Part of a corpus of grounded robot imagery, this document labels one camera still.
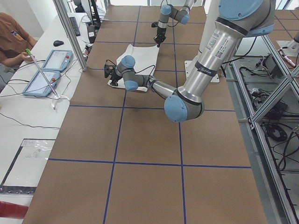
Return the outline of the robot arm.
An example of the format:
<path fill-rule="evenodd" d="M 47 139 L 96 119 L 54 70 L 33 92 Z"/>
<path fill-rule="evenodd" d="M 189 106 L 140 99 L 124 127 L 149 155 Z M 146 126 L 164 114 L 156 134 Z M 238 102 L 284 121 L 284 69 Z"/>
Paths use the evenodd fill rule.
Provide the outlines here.
<path fill-rule="evenodd" d="M 190 19 L 190 11 L 196 0 L 186 0 L 185 4 L 180 10 L 177 10 L 173 5 L 166 4 L 160 8 L 160 17 L 158 22 L 153 22 L 151 24 L 152 28 L 157 28 L 157 35 L 154 37 L 154 41 L 157 47 L 166 39 L 166 30 L 168 26 L 168 21 L 170 18 L 176 20 L 179 23 L 186 24 Z"/>
<path fill-rule="evenodd" d="M 135 59 L 125 56 L 117 65 L 105 65 L 105 77 L 116 86 L 123 80 L 125 89 L 136 91 L 146 87 L 165 99 L 164 111 L 169 120 L 183 122 L 199 117 L 204 111 L 202 93 L 228 58 L 237 42 L 245 37 L 269 34 L 274 28 L 273 0 L 218 0 L 210 7 L 215 28 L 185 83 L 172 87 L 151 75 L 134 70 Z"/>

